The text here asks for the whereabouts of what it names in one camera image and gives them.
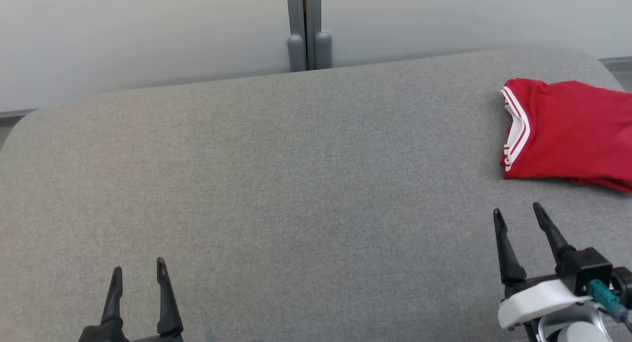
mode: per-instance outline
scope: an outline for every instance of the red cloth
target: red cloth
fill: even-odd
[[[510,79],[505,179],[568,178],[632,192],[632,94],[578,81]]]

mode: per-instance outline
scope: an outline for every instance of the white wall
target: white wall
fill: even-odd
[[[0,112],[289,71],[287,0],[0,0]]]
[[[512,45],[632,56],[631,0],[322,0],[333,65]]]

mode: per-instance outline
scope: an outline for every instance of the gray fabric surface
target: gray fabric surface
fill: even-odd
[[[534,200],[571,243],[628,267],[632,202],[503,180],[499,90],[512,77],[621,90],[582,53],[499,50],[28,115],[0,152],[2,341],[77,340],[117,265],[125,333],[155,333],[158,256],[187,342],[523,340],[496,320],[492,210],[540,275],[553,258]]]

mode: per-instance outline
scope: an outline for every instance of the teal connector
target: teal connector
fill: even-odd
[[[588,285],[588,293],[594,301],[605,308],[612,319],[621,322],[628,319],[628,309],[619,303],[619,298],[599,279],[591,281]]]

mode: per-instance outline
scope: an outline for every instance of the white striped trim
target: white striped trim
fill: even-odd
[[[512,90],[510,90],[507,86],[504,86],[501,93],[505,98],[505,109],[512,114],[514,120],[512,130],[514,130],[514,126],[517,126],[518,124],[520,125],[520,132],[518,135],[512,136],[513,131],[510,130],[510,135],[507,138],[507,144],[505,144],[505,152],[507,155],[505,159],[505,171],[510,171],[510,169],[512,169],[513,162],[515,162],[517,156],[520,155],[526,141],[531,135],[531,126],[526,112],[524,112],[524,109],[520,105],[520,102],[517,101],[517,98],[513,94]]]

